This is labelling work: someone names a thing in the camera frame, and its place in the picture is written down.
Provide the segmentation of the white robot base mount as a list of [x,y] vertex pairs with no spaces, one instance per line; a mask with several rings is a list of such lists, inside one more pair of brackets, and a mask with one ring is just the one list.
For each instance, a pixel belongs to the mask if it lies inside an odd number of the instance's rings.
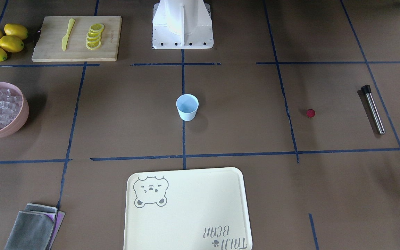
[[203,0],[161,0],[153,6],[153,49],[211,49],[211,9]]

